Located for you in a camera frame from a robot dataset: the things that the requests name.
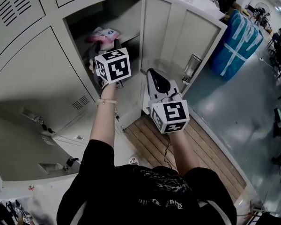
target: white cube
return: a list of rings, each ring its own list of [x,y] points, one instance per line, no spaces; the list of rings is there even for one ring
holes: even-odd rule
[[[131,76],[129,55],[126,48],[107,52],[95,57],[96,73],[108,83]]]
[[[189,121],[187,102],[181,100],[152,104],[151,117],[161,133],[183,130]]]

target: black t-shirt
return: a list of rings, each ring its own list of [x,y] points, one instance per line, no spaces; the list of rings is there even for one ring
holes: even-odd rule
[[[115,167],[113,148],[90,140],[79,173],[59,205],[57,223],[70,225],[86,202],[78,225],[107,221],[225,224],[213,206],[199,206],[207,200],[215,202],[232,225],[237,223],[233,202],[212,170],[193,168],[181,177],[163,166]]]

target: bracelet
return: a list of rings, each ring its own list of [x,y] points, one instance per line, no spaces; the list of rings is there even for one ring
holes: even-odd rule
[[[102,103],[103,105],[105,103],[113,103],[113,104],[117,104],[117,102],[115,100],[110,100],[110,99],[98,99],[97,100],[98,103]]]

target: plastic bag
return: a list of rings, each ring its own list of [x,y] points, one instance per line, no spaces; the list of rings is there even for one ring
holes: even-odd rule
[[[120,33],[113,29],[102,29],[97,27],[89,37],[87,37],[86,42],[96,42],[101,41],[102,43],[112,43],[113,40],[118,38]]]

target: gray floor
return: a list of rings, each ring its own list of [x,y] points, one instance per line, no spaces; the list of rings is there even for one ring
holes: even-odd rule
[[[266,45],[264,41],[230,81],[214,74],[207,64],[185,98],[234,156],[265,206],[277,210],[281,184],[278,167],[270,159],[281,152],[281,138],[273,138],[281,78],[267,65]]]

